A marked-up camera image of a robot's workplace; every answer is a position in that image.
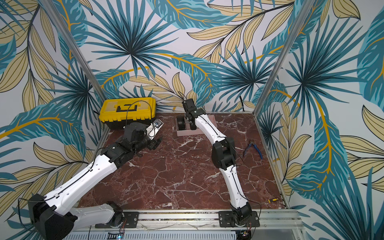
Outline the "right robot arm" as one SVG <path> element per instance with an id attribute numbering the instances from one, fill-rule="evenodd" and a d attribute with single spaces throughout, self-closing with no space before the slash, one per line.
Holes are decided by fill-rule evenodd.
<path id="1" fill-rule="evenodd" d="M 252 215 L 252 207 L 243 192 L 236 165 L 236 149 L 233 138 L 224 135 L 209 119 L 202 108 L 197 108 L 193 99 L 182 102 L 186 119 L 200 129 L 212 144 L 212 161 L 222 173 L 227 185 L 231 210 L 236 225 L 244 225 Z"/>

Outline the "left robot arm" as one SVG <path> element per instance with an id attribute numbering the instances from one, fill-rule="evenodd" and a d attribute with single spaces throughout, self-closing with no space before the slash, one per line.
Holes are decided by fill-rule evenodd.
<path id="1" fill-rule="evenodd" d="M 88 167 L 60 187 L 45 194 L 33 195 L 28 201 L 31 223 L 45 240 L 62 240 L 71 231 L 96 225 L 119 228 L 125 222 L 123 210 L 113 202 L 75 208 L 90 189 L 128 163 L 141 150 L 154 150 L 161 139 L 155 139 L 163 126 L 156 119 L 151 125 L 134 122 L 125 126 L 124 135 L 115 143 L 102 148 Z"/>

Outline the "yellow black toolbox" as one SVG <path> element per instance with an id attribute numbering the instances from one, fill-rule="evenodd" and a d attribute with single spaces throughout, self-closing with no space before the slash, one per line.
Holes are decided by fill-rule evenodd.
<path id="1" fill-rule="evenodd" d="M 147 98 L 112 99 L 103 103 L 99 120 L 111 130 L 122 130 L 130 123 L 150 125 L 156 115 L 156 100 Z"/>

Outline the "yellow black screwdriver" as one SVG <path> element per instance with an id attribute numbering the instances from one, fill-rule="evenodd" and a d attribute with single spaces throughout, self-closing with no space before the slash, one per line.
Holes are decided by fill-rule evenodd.
<path id="1" fill-rule="evenodd" d="M 271 198 L 271 199 L 264 201 L 264 204 L 271 204 L 274 202 L 278 202 L 279 200 L 280 200 L 280 198 Z"/>

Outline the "blue handled pliers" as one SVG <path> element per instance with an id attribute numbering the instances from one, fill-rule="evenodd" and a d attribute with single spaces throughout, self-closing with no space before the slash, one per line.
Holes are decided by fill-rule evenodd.
<path id="1" fill-rule="evenodd" d="M 259 154 L 259 157 L 260 159 L 262 160 L 263 159 L 263 154 L 261 152 L 261 150 L 258 148 L 258 146 L 253 142 L 253 141 L 250 141 L 247 145 L 247 147 L 244 149 L 243 151 L 243 157 L 245 157 L 245 155 L 247 154 L 248 150 L 249 149 L 255 149 L 257 151 L 257 153 Z"/>

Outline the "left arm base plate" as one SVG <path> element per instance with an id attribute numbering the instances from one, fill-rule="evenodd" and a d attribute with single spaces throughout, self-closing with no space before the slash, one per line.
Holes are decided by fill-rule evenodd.
<path id="1" fill-rule="evenodd" d="M 136 228 L 139 219 L 139 212 L 115 213 L 112 219 L 106 224 L 96 224 L 96 229 L 120 229 Z"/>

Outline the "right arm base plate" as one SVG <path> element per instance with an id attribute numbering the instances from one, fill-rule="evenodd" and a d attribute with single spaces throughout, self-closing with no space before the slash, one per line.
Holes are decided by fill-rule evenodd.
<path id="1" fill-rule="evenodd" d="M 221 228 L 260 227 L 259 215 L 256 211 L 252 211 L 248 217 L 237 217 L 233 211 L 219 211 L 218 216 Z"/>

